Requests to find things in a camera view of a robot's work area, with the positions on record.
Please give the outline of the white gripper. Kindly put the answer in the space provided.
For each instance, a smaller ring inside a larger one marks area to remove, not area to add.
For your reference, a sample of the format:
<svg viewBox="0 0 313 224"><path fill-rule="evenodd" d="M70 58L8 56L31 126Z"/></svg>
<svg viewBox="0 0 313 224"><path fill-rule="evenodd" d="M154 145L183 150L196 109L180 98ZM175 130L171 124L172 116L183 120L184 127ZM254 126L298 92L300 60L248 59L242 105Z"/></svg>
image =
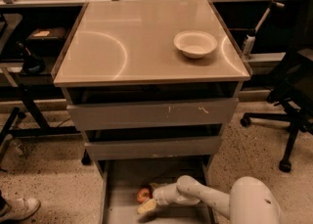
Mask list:
<svg viewBox="0 0 313 224"><path fill-rule="evenodd" d="M150 183L153 191L153 198L141 203L137 208L138 214L144 214L154 210L158 205L170 205L171 203L178 203L181 200L181 194L177 189L177 184L167 183Z"/></svg>

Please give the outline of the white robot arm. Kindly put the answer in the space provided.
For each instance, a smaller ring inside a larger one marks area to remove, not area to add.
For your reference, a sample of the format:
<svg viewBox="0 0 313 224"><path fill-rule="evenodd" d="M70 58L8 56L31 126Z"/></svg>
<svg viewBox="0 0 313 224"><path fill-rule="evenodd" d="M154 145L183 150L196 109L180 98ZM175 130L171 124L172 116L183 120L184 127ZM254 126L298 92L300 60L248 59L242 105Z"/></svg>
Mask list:
<svg viewBox="0 0 313 224"><path fill-rule="evenodd" d="M189 175L175 183L156 184L137 193L139 214L172 203L196 205L205 203L229 219L231 224L287 224L287 217L270 189L254 177L241 177L229 194L201 184Z"/></svg>

